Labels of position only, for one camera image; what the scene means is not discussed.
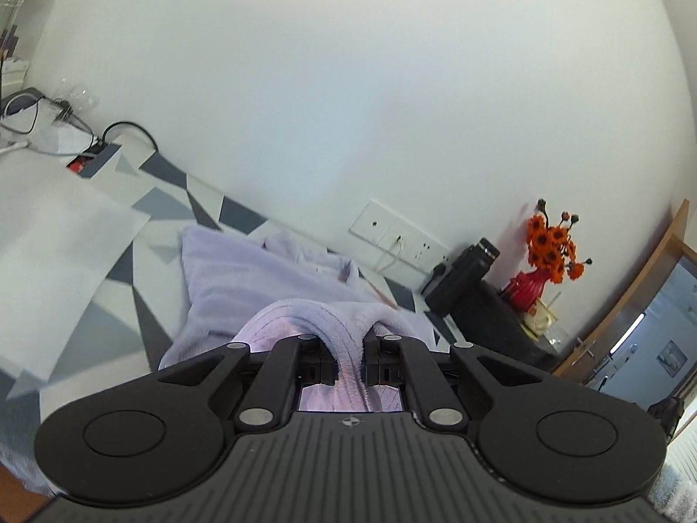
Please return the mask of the lavender ribbed pajama garment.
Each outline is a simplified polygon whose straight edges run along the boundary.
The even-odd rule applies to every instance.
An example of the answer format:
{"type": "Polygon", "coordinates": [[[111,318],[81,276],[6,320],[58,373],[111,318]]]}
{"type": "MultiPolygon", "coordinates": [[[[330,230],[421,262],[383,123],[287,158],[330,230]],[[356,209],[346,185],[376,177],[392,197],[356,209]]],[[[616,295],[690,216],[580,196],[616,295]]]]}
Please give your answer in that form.
{"type": "Polygon", "coordinates": [[[398,393],[360,379],[365,336],[411,336],[436,347],[433,324],[379,301],[355,262],[308,250],[287,233],[251,240],[191,225],[182,233],[182,266],[190,308],[162,368],[232,341],[268,352],[283,338],[310,334],[325,343],[339,373],[332,385],[302,391],[302,410],[392,412],[402,407],[398,393]]]}

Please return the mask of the black thermos bottle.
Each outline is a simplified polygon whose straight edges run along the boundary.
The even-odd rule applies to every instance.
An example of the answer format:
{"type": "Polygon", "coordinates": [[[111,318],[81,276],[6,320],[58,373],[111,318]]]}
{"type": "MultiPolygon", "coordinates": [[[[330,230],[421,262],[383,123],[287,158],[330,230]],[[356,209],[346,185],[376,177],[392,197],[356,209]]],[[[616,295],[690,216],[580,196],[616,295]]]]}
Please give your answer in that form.
{"type": "Polygon", "coordinates": [[[439,316],[448,315],[464,294],[489,272],[498,255],[498,249],[486,238],[463,250],[438,285],[425,296],[430,310],[439,316]]]}

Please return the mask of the black nightstand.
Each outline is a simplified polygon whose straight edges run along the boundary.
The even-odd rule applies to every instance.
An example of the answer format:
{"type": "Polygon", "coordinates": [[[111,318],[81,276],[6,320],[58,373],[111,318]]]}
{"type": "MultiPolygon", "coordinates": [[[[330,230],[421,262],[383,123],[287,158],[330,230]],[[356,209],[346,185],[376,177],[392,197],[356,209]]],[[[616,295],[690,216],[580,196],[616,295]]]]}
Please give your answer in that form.
{"type": "Polygon", "coordinates": [[[486,281],[469,288],[458,300],[450,318],[465,340],[506,357],[551,372],[559,354],[541,336],[533,340],[523,322],[497,290],[486,281]]]}

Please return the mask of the yellow ceramic mug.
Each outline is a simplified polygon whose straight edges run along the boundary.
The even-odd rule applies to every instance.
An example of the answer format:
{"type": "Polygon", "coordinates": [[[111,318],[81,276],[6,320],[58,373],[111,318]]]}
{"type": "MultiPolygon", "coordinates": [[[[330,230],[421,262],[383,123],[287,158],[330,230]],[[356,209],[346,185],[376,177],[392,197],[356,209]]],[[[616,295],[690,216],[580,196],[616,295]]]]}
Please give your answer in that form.
{"type": "Polygon", "coordinates": [[[542,301],[536,301],[523,315],[523,323],[535,335],[545,334],[556,321],[556,315],[542,301]]]}

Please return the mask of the orange artificial flowers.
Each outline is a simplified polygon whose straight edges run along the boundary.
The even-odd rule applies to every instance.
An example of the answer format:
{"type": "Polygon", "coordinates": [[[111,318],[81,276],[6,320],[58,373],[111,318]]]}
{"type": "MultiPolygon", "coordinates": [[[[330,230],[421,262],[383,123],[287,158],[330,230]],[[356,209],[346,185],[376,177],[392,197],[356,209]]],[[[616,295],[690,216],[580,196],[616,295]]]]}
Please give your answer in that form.
{"type": "Polygon", "coordinates": [[[535,204],[533,215],[526,224],[528,265],[547,276],[554,285],[568,280],[576,281],[593,264],[592,258],[579,258],[578,246],[572,238],[572,230],[580,216],[563,211],[559,222],[553,221],[543,198],[535,204]]]}

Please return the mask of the black power strip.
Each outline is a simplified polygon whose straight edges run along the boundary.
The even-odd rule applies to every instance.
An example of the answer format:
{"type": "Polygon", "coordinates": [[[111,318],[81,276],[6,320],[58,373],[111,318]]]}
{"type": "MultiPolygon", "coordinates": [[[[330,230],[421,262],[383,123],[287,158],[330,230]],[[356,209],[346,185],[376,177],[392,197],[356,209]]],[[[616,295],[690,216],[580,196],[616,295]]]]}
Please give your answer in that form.
{"type": "Polygon", "coordinates": [[[103,166],[108,163],[116,153],[118,153],[120,148],[121,147],[116,143],[95,145],[89,148],[83,155],[69,161],[66,168],[80,177],[92,178],[96,173],[101,171],[103,166]]]}

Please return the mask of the clear acrylic cosmetics organizer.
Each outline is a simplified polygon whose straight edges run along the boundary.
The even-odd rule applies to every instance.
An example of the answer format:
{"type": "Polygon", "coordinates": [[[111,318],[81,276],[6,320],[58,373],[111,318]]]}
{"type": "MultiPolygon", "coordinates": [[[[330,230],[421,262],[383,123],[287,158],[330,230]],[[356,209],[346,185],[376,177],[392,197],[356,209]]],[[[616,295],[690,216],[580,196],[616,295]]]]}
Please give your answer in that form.
{"type": "Polygon", "coordinates": [[[44,33],[54,0],[1,0],[1,51],[29,63],[44,33]]]}

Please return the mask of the white wall socket panel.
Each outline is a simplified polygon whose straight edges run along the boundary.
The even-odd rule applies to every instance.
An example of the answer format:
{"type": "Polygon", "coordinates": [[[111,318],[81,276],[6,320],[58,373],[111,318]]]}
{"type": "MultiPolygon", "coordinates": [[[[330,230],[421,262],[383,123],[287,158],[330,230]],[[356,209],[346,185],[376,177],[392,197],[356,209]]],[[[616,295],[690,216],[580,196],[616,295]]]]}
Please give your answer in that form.
{"type": "Polygon", "coordinates": [[[380,273],[398,262],[428,273],[449,261],[447,246],[376,201],[365,205],[348,232],[382,253],[380,273]]]}

